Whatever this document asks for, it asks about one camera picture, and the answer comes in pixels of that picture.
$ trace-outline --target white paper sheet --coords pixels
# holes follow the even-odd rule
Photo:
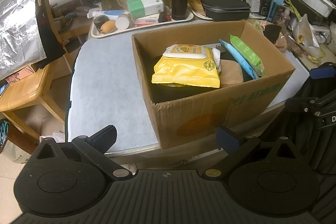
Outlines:
[[[108,152],[157,144],[134,63],[131,36],[137,32],[93,38],[82,46],[70,88],[68,141],[112,124],[117,141]]]

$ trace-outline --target yellow cloth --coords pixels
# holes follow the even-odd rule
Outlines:
[[[203,59],[162,56],[154,66],[155,73],[152,76],[152,83],[177,83],[219,88],[220,81],[212,51],[206,47],[206,52],[207,58]]]

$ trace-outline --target white container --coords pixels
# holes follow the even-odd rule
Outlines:
[[[336,9],[336,6],[330,0],[302,0],[308,4],[315,11],[328,17],[333,9]]]

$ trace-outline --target table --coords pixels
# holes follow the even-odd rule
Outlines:
[[[181,24],[203,22],[208,21],[195,20]],[[71,81],[68,141],[79,135],[91,136],[105,126],[113,124],[117,128],[118,137],[107,154],[110,157],[118,157],[123,164],[140,159],[167,160],[171,155],[183,159],[186,154],[198,155],[216,149],[214,136],[167,150],[160,149],[137,78],[131,45],[133,33],[135,31],[89,39],[82,46]],[[282,109],[284,100],[293,96],[308,78],[309,74],[301,63],[290,52],[286,52],[286,56],[297,70],[260,117],[235,127],[236,131],[240,130],[241,135],[257,130],[275,117]]]
[[[81,34],[88,33],[92,23],[92,18],[87,17],[75,17],[70,23],[69,27],[60,32],[61,40],[67,40],[72,37],[77,37]]]

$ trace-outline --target tissue box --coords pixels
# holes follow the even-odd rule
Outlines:
[[[163,12],[164,4],[162,0],[128,0],[127,8],[132,19],[137,19]]]

